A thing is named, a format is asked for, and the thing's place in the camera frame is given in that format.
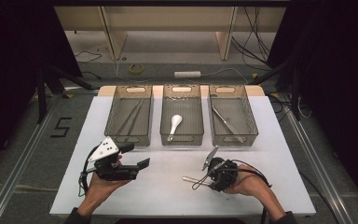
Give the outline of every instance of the sleeve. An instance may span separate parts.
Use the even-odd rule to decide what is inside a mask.
[[[88,223],[90,223],[90,219],[79,215],[76,207],[72,210],[72,213],[64,222],[64,224],[88,224]]]
[[[297,221],[292,212],[287,212],[286,216],[281,217],[275,222],[271,222],[271,224],[297,224]]]

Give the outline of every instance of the white object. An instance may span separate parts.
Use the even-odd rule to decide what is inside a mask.
[[[174,72],[176,78],[186,78],[186,77],[201,77],[200,71],[192,71],[192,72]]]
[[[136,164],[150,158],[149,167],[143,169],[136,180],[116,190],[93,214],[117,218],[259,216],[263,205],[254,197],[225,194],[207,187],[193,190],[192,183],[182,179],[184,175],[193,178],[206,175],[200,166],[213,148],[207,94],[201,98],[204,135],[199,147],[162,145],[158,131],[161,125],[162,93],[156,94],[154,99],[150,146],[128,152],[120,160],[123,164]],[[77,196],[77,180],[85,157],[95,147],[95,143],[104,138],[112,101],[113,97],[94,97],[51,207],[52,215],[66,217],[84,200]],[[220,147],[215,156],[248,162],[266,176],[285,211],[292,211],[298,216],[314,215],[315,209],[269,98],[250,96],[249,103],[259,131],[254,144],[251,147]]]
[[[89,157],[89,162],[97,161],[104,157],[110,156],[118,152],[118,147],[111,137],[107,136],[103,142],[97,147],[97,149]]]
[[[173,139],[173,134],[176,131],[176,128],[179,126],[179,124],[182,122],[183,118],[180,115],[173,115],[171,118],[171,131],[170,136],[168,136],[168,141],[171,142]]]

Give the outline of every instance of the wire mesh tray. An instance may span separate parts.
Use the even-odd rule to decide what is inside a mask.
[[[150,145],[152,86],[117,86],[104,134],[118,147]]]
[[[251,146],[258,136],[244,86],[210,86],[209,107],[214,146]]]
[[[172,116],[182,116],[169,141]],[[204,134],[200,85],[164,85],[160,126],[163,146],[200,146]]]

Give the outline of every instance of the white tabletop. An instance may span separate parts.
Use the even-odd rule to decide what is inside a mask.
[[[105,138],[103,132],[112,100],[113,97],[102,96],[93,99],[51,207],[52,215],[68,215],[83,201],[83,197],[77,196],[77,180],[90,151]],[[215,156],[245,161],[256,167],[272,184],[272,190],[285,211],[296,215],[315,214],[268,97],[251,96],[249,101],[259,131],[254,144],[251,147],[220,147]],[[140,171],[136,180],[115,191],[94,215],[244,217],[261,214],[262,205],[253,197],[228,195],[203,186],[193,190],[191,183],[182,180],[184,175],[194,178],[206,175],[201,167],[213,149],[207,98],[202,97],[204,135],[200,147],[165,147],[161,144],[161,105],[161,97],[155,97],[150,146],[136,148],[121,159],[123,164],[133,165],[150,158],[149,167]]]

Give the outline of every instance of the hand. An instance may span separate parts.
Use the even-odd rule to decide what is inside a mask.
[[[239,165],[238,168],[252,171],[255,170],[252,167],[243,164]],[[267,209],[272,221],[277,221],[286,215],[274,192],[272,192],[258,175],[247,172],[238,172],[237,181],[231,187],[226,189],[225,193],[240,193],[256,197]]]
[[[82,217],[89,217],[116,189],[130,183],[130,180],[107,181],[92,173],[89,190],[83,203],[77,208]]]

